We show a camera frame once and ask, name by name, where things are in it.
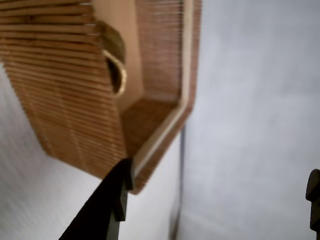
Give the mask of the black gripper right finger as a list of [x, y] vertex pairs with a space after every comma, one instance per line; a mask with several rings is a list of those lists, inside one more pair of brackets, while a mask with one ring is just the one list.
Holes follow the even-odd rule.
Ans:
[[320, 231], [320, 170], [314, 169], [311, 171], [307, 186], [305, 199], [311, 202], [310, 210], [310, 229]]

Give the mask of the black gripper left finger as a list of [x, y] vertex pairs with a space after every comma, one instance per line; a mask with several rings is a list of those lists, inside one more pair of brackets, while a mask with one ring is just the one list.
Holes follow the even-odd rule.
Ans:
[[128, 192], [134, 188], [134, 162], [117, 163], [61, 235], [61, 240], [117, 240], [126, 220]]

